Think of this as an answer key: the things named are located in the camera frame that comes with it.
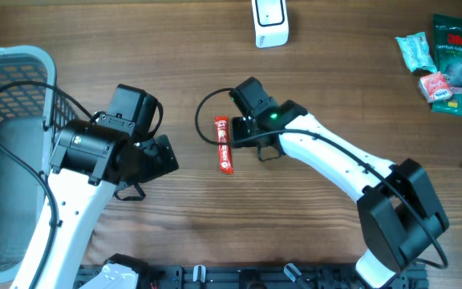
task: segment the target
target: red snack bar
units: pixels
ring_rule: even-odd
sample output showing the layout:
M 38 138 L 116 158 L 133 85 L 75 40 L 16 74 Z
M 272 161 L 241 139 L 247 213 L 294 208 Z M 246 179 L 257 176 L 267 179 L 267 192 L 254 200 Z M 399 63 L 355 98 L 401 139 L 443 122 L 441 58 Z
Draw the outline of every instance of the red snack bar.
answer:
M 217 141 L 228 142 L 229 141 L 229 130 L 228 130 L 229 118 L 227 116 L 215 116 L 215 129 L 217 130 Z M 233 174 L 233 163 L 231 162 L 231 149 L 226 144 L 218 145 L 218 157 L 219 167 L 223 173 Z

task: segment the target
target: green package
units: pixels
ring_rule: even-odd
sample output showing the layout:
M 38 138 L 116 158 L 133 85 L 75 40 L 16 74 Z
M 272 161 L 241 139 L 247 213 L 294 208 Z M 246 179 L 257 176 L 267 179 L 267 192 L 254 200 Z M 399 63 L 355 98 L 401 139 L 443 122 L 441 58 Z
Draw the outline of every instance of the green package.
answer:
M 462 19 L 434 14 L 433 25 L 435 64 L 452 97 L 433 103 L 432 111 L 462 116 Z

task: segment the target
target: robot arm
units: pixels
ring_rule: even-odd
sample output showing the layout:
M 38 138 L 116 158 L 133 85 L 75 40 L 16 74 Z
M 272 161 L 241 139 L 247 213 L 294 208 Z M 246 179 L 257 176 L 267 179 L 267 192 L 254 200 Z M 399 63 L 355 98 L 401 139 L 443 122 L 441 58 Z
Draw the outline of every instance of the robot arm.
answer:
M 148 132 L 156 107 L 161 118 L 156 98 L 121 84 L 97 123 L 71 120 L 55 138 L 48 184 L 58 204 L 59 223 L 36 288 L 72 288 L 92 230 L 111 197 L 178 169 L 168 138 L 154 139 Z M 30 288 L 41 267 L 50 231 L 48 206 L 46 202 L 11 288 Z M 125 288 L 136 282 L 132 275 L 124 277 L 114 285 Z
M 387 177 L 391 173 L 390 167 L 394 164 L 393 162 L 372 156 L 356 148 L 324 128 L 309 113 L 305 116 L 298 116 L 287 124 L 286 128 L 319 133 L 354 155 L 361 157 L 363 161 L 375 167 L 383 177 Z M 279 136 L 279 142 L 287 156 L 298 159 L 316 169 L 351 197 L 354 202 L 363 196 L 363 188 L 366 186 L 375 187 L 379 184 L 379 179 L 371 173 L 367 173 L 363 167 L 358 166 L 342 152 L 321 140 L 314 140 L 311 136 L 297 133 L 283 133 Z M 357 262 L 356 271 L 373 288 L 381 287 L 395 275 L 395 272 L 386 268 L 370 250 Z
M 260 134 L 298 129 L 332 140 L 369 164 L 396 188 L 422 218 L 434 238 L 448 229 L 448 219 L 440 200 L 418 163 L 408 159 L 401 165 L 395 165 L 392 161 L 365 153 L 324 128 L 295 102 L 288 100 L 278 105 L 255 78 L 247 79 L 229 95 L 243 115 L 232 121 L 235 147 L 256 146 L 258 156 L 261 156 L 261 148 L 272 146 L 280 156 L 286 154 L 316 169 L 358 205 L 363 239 L 368 250 L 356 263 L 356 271 L 371 287 L 386 284 L 431 245 L 415 216 L 404 204 L 394 208 L 390 202 L 394 196 L 390 188 L 328 142 L 301 133 L 259 137 Z M 259 138 L 250 140 L 255 135 Z

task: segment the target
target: wood grain surface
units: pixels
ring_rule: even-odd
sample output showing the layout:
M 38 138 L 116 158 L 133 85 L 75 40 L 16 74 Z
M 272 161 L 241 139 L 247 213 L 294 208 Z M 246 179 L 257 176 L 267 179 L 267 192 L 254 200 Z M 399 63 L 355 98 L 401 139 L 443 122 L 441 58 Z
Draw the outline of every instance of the wood grain surface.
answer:
M 121 253 L 152 264 L 351 263 L 363 254 L 355 204 L 303 163 L 261 163 L 236 149 L 235 174 L 218 170 L 217 148 L 195 132 L 196 106 L 253 75 L 352 144 L 427 169 L 451 223 L 439 238 L 450 267 L 429 269 L 431 285 L 462 288 L 462 118 L 430 112 L 394 40 L 426 31 L 432 42 L 432 14 L 462 17 L 462 2 L 290 1 L 288 10 L 289 42 L 259 50 L 249 1 L 0 7 L 0 47 L 44 48 L 59 86 L 90 111 L 105 109 L 119 83 L 165 108 L 160 133 L 180 169 L 143 185 L 143 202 L 111 200 L 83 262 Z M 203 130 L 215 137 L 213 117 L 238 114 L 217 96 L 201 112 Z
M 240 2 L 242 0 L 0 0 L 0 6 L 131 4 L 131 3 L 186 3 L 186 2 Z

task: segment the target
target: gray plastic basket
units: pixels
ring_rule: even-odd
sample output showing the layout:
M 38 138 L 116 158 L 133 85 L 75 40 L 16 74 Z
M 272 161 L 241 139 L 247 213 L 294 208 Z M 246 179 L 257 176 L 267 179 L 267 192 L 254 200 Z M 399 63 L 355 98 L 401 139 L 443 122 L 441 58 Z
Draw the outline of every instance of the gray plastic basket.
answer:
M 53 59 L 37 47 L 0 48 L 0 87 L 19 80 L 55 85 Z M 37 172 L 49 173 L 56 130 L 76 117 L 49 89 L 11 88 L 0 94 L 0 143 Z M 0 283 L 16 276 L 44 198 L 36 180 L 0 150 Z

